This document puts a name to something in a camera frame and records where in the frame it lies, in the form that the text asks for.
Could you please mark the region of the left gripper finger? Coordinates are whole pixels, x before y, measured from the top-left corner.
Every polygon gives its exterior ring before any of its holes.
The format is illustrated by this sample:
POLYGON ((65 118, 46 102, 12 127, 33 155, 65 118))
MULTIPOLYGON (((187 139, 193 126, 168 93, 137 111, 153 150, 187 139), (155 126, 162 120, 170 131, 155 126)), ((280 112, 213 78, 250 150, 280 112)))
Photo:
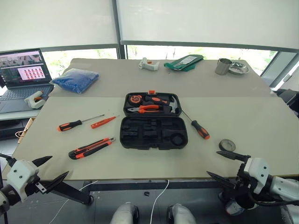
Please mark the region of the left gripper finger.
POLYGON ((57 187, 68 175, 68 173, 69 171, 66 171, 52 181, 43 181, 43 186, 45 187, 46 190, 45 193, 50 193, 55 187, 57 187))
POLYGON ((44 163, 46 163, 51 158, 52 158, 52 156, 44 156, 44 157, 33 160, 32 163, 35 166, 39 167, 39 166, 43 165, 44 163))

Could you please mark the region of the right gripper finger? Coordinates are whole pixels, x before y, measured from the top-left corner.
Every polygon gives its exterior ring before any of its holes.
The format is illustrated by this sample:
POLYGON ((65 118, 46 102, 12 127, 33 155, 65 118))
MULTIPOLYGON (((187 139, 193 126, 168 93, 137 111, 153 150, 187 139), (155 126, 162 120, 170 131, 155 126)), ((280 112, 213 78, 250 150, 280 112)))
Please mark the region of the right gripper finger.
POLYGON ((207 171, 207 173, 217 182, 219 182, 222 186, 224 186, 225 188, 229 188, 229 189, 234 189, 235 188, 235 184, 232 183, 229 179, 226 179, 220 175, 217 175, 215 173, 209 172, 207 171))
POLYGON ((247 161, 248 158, 251 157, 250 155, 242 155, 230 151, 217 151, 216 153, 226 158, 229 158, 231 160, 239 160, 239 161, 247 161))

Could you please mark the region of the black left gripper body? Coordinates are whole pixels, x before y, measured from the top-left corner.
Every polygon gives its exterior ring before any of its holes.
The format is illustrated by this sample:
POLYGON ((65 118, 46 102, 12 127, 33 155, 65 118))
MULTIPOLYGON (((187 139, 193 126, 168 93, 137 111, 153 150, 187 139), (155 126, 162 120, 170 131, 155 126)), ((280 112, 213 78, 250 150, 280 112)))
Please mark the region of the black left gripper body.
POLYGON ((33 171, 30 172, 30 175, 26 180, 26 186, 25 186, 26 196, 31 196, 32 194, 38 192, 45 194, 47 192, 47 189, 44 185, 40 183, 40 177, 38 176, 39 168, 33 163, 31 164, 31 166, 33 167, 33 171))

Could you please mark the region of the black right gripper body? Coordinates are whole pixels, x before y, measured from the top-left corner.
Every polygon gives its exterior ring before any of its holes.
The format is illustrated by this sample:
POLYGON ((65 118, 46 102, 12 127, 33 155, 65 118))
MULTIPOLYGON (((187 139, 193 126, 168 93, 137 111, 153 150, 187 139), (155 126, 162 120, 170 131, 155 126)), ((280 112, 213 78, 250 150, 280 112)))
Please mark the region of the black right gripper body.
POLYGON ((242 163, 238 169, 233 187, 226 187, 223 191, 223 200, 227 209, 255 209, 255 204, 249 198, 250 178, 244 173, 245 164, 242 163))

